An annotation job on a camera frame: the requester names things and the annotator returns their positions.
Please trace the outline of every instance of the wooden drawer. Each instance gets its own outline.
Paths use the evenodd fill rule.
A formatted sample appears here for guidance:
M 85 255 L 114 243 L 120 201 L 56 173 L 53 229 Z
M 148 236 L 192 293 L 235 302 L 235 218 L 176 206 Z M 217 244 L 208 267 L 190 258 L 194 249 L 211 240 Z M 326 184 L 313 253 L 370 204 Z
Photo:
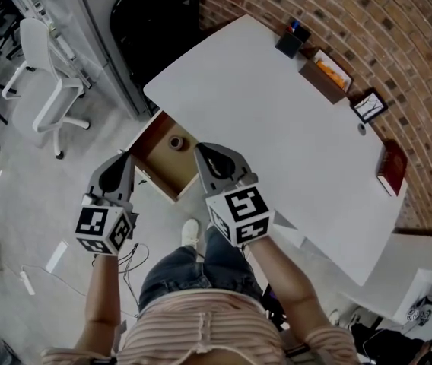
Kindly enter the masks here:
M 184 138 L 180 151 L 169 147 L 172 135 Z M 159 110 L 126 150 L 136 159 L 135 171 L 175 203 L 199 177 L 194 159 L 197 143 L 185 129 Z

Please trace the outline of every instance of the white chair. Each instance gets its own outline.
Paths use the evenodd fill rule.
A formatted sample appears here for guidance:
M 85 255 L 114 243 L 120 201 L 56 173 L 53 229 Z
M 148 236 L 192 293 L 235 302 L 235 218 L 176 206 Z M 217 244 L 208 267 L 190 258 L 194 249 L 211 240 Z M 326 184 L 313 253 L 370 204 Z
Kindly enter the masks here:
M 56 50 L 50 45 L 49 28 L 37 19 L 23 19 L 20 22 L 21 47 L 25 62 L 14 73 L 2 91 L 5 99 L 19 98 L 11 115 L 11 121 L 18 131 L 40 146 L 47 132 L 54 134 L 56 158 L 64 157 L 59 147 L 59 130 L 63 123 L 78 125 L 87 130 L 90 123 L 85 120 L 66 116 L 78 97 L 84 96 L 84 88 L 79 78 L 69 78 L 54 67 L 51 52 Z M 20 96 L 11 96 L 8 90 L 29 67 L 27 86 Z

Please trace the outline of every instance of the brick wall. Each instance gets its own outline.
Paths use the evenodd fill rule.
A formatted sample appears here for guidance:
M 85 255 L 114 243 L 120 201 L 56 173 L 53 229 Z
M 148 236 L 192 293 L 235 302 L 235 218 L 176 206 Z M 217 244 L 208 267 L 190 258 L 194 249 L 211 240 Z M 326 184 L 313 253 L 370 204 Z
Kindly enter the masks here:
M 432 0 L 201 0 L 202 28 L 244 14 L 277 33 L 298 19 L 353 76 L 352 92 L 377 89 L 390 108 L 373 127 L 410 161 L 397 227 L 432 230 Z

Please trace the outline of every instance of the concrete floor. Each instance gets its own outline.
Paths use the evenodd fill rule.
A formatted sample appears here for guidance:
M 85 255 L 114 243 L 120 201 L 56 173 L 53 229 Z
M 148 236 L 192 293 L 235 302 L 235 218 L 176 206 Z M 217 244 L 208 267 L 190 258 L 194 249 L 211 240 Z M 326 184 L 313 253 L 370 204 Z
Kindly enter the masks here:
M 0 60 L 4 82 L 14 65 Z M 21 93 L 21 83 L 17 89 Z M 0 100 L 0 110 L 6 115 L 13 108 L 14 101 Z M 92 269 L 92 256 L 73 237 L 81 197 L 91 172 L 115 155 L 117 149 L 126 148 L 146 122 L 129 119 L 123 110 L 103 100 L 95 88 L 84 99 L 76 100 L 71 114 L 89 119 L 91 129 L 85 131 L 73 125 L 62 128 L 64 160 L 55 158 L 52 140 L 42 149 L 35 148 L 12 124 L 0 123 L 0 242 L 4 264 L 0 272 L 0 338 L 28 365 L 39 363 L 39 352 L 46 347 L 71 347 L 81 333 L 83 294 L 87 292 Z M 176 205 L 148 184 L 135 187 L 132 203 L 140 217 L 134 239 L 124 245 L 122 255 L 134 242 L 144 243 L 150 249 L 146 263 L 130 274 L 136 294 L 149 269 L 179 245 L 185 220 L 196 217 L 205 228 L 208 215 L 201 196 L 198 182 Z M 45 267 L 61 240 L 69 244 L 53 272 L 61 279 L 38 268 L 25 268 L 36 291 L 35 296 L 30 296 L 18 278 L 21 266 Z M 133 264 L 142 261 L 145 253 L 145 248 L 140 247 Z M 326 311 L 340 302 L 341 306 L 347 304 L 346 300 L 337 300 L 327 264 L 312 255 L 297 253 L 299 265 L 316 285 Z M 252 264 L 265 285 L 258 266 Z M 137 313 L 136 305 L 122 281 L 120 288 L 123 316 L 130 326 L 135 322 L 130 315 Z

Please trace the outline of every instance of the table top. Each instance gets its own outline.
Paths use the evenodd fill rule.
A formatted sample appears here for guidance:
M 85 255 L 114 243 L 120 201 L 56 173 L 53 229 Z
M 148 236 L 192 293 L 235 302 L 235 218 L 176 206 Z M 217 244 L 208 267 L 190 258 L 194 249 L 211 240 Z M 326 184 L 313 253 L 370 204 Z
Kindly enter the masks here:
M 332 105 L 299 74 L 304 58 L 250 16 L 176 60 L 145 94 L 199 141 L 239 151 L 265 200 L 359 285 L 394 228 L 407 183 L 376 178 L 383 144 L 344 99 Z

